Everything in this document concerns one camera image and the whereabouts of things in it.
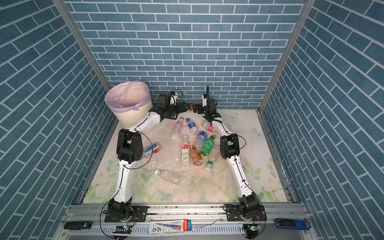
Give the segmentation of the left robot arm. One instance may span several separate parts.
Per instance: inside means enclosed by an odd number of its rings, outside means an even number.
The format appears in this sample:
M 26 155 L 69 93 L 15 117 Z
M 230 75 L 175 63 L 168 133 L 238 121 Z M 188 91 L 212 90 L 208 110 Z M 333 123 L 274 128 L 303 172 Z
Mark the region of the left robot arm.
M 163 119 L 175 120 L 178 114 L 186 112 L 189 108 L 186 103 L 178 103 L 177 99 L 183 93 L 174 89 L 161 93 L 155 107 L 136 125 L 129 129 L 121 129 L 118 134 L 117 155 L 119 159 L 119 175 L 116 193 L 108 202 L 107 213 L 117 221 L 126 222 L 133 216 L 132 203 L 132 177 L 133 171 L 138 169 L 136 162 L 142 159 L 144 147 L 142 136 L 146 136 Z

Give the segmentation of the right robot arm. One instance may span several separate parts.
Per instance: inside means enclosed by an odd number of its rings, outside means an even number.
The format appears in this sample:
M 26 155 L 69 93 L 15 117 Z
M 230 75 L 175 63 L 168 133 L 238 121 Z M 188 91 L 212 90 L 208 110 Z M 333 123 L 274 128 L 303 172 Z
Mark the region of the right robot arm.
M 239 190 L 239 208 L 243 218 L 250 219 L 258 216 L 266 219 L 264 206 L 258 195 L 250 187 L 240 161 L 240 136 L 232 133 L 224 124 L 217 112 L 214 100 L 206 97 L 202 103 L 190 105 L 190 109 L 197 114 L 204 115 L 204 119 L 212 124 L 220 137 L 220 154 L 229 164 Z

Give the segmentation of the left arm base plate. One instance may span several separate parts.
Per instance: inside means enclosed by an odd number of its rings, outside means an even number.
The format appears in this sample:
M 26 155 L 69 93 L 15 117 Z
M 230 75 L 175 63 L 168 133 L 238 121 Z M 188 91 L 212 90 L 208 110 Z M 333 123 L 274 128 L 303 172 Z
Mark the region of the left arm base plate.
M 121 213 L 112 210 L 104 210 L 105 222 L 107 223 L 123 223 L 123 222 L 145 222 L 148 212 L 148 206 L 129 206 L 122 210 Z

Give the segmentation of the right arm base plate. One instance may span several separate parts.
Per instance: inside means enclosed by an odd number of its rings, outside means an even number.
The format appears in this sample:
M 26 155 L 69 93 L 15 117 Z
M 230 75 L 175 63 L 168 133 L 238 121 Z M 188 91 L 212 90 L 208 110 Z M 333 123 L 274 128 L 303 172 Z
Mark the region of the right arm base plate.
M 227 221 L 266 221 L 267 215 L 263 205 L 256 208 L 246 208 L 243 205 L 224 204 L 223 210 L 226 213 Z

